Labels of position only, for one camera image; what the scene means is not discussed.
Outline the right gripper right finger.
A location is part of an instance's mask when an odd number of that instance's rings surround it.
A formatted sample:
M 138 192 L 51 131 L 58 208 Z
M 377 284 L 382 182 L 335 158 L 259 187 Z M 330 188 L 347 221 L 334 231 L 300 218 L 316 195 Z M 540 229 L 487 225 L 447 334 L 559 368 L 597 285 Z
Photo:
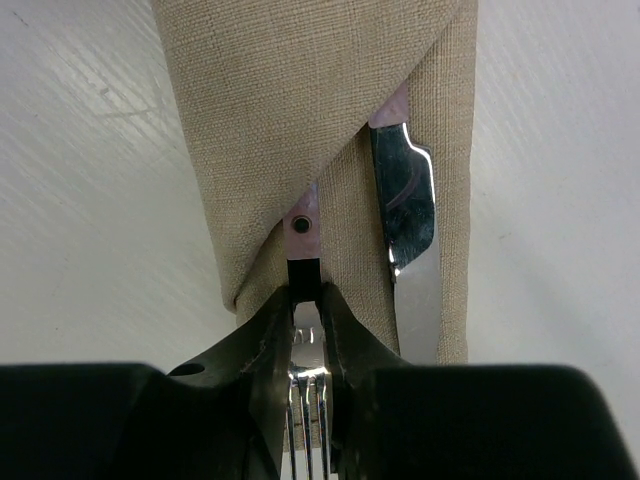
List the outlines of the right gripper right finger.
M 331 467 L 342 479 L 634 479 L 597 385 L 559 365 L 416 366 L 327 284 Z

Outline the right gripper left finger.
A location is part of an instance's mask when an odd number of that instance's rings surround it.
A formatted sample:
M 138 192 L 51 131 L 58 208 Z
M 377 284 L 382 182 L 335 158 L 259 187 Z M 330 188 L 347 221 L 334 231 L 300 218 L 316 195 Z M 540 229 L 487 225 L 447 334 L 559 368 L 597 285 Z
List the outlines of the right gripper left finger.
M 138 363 L 1 370 L 5 479 L 276 479 L 291 303 L 277 289 L 244 325 L 163 373 Z

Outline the pink handled fork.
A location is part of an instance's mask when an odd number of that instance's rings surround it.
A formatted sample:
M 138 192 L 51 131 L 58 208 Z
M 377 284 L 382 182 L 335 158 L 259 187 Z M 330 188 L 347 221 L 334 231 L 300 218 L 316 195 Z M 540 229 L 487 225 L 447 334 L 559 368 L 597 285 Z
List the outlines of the pink handled fork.
M 296 439 L 301 436 L 307 477 L 314 477 L 313 448 L 318 443 L 322 477 L 328 479 L 330 373 L 326 366 L 326 339 L 319 309 L 320 210 L 315 184 L 285 215 L 282 224 L 294 326 L 286 411 L 291 477 L 298 477 Z

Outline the pink handled knife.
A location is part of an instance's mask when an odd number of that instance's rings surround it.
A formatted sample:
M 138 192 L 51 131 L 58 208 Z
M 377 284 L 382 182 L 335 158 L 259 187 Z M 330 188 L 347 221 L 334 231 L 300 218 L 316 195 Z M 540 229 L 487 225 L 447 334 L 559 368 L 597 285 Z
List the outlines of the pink handled knife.
M 442 280 L 431 152 L 409 133 L 402 83 L 368 120 L 385 248 L 393 286 L 400 356 L 437 362 Z

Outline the beige cloth napkin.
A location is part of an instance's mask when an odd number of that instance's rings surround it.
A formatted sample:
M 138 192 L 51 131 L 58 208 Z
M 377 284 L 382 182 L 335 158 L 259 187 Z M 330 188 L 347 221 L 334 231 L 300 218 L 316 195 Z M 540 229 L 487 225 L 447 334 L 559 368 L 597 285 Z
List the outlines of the beige cloth napkin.
M 152 5 L 221 283 L 238 323 L 287 280 L 282 220 L 319 187 L 323 278 L 398 340 L 366 123 L 401 83 L 433 155 L 437 359 L 467 360 L 474 1 L 156 1 Z

